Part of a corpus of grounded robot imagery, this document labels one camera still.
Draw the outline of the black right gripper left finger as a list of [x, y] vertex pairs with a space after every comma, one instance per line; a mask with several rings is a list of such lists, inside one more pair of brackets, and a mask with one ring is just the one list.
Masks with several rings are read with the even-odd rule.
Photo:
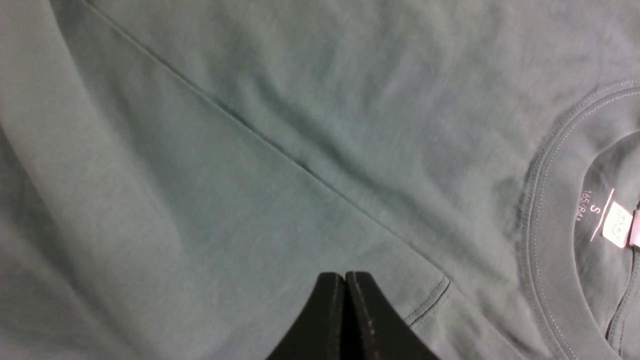
[[338, 360], [341, 357], [345, 280], [338, 273], [317, 277], [304, 307], [269, 354], [269, 360]]

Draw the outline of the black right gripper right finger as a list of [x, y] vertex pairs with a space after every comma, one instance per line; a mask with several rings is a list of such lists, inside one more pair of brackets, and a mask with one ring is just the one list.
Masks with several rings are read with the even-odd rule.
[[345, 276], [346, 360], [437, 360], [368, 272]]

